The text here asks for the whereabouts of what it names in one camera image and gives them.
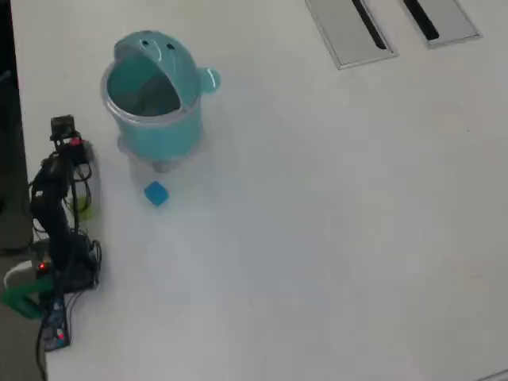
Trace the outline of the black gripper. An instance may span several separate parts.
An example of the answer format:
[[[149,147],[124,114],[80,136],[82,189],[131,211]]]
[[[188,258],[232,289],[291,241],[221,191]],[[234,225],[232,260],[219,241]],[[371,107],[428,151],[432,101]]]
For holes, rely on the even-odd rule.
[[[90,164],[91,169],[89,179],[78,177],[71,183],[65,201],[67,210],[71,214],[76,211],[79,217],[97,217],[102,208],[102,183],[94,146],[80,137],[71,137],[58,140],[55,148],[59,156],[73,166]]]

